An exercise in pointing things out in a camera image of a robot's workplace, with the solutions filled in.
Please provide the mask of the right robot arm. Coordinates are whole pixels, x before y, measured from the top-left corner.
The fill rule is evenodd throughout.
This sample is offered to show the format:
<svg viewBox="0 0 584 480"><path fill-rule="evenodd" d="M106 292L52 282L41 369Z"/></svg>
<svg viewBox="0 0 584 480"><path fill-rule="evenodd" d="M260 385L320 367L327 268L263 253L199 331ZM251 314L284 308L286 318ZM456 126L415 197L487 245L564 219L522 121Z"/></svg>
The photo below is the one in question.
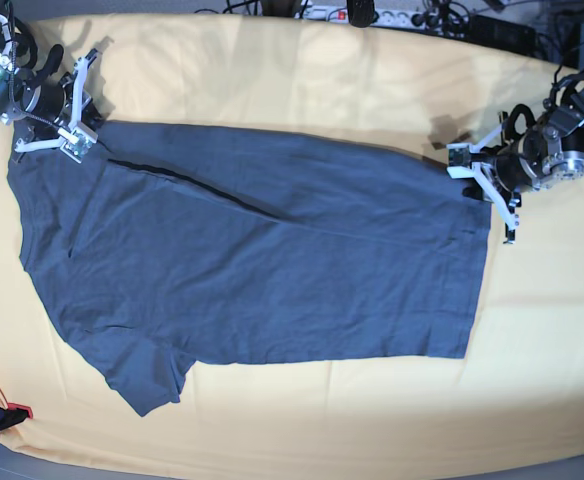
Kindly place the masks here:
<svg viewBox="0 0 584 480"><path fill-rule="evenodd" d="M85 85L99 55L98 50L90 50L71 71L55 79L64 47L53 45L39 64L30 29L15 16L10 1L0 5L0 123L15 128L12 161L37 151L58 150L80 163L97 144L103 118Z"/></svg>

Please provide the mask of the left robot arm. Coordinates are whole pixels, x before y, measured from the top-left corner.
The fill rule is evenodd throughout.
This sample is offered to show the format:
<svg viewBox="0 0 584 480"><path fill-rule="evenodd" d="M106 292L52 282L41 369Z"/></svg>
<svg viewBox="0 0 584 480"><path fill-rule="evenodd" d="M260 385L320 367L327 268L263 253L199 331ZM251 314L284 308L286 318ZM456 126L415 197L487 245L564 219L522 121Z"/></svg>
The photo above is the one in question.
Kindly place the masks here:
<svg viewBox="0 0 584 480"><path fill-rule="evenodd" d="M525 104L499 113L499 124L476 143L446 146L447 173L472 182L464 194L492 203L516 239L522 195L584 177L584 69L553 81L544 111Z"/></svg>

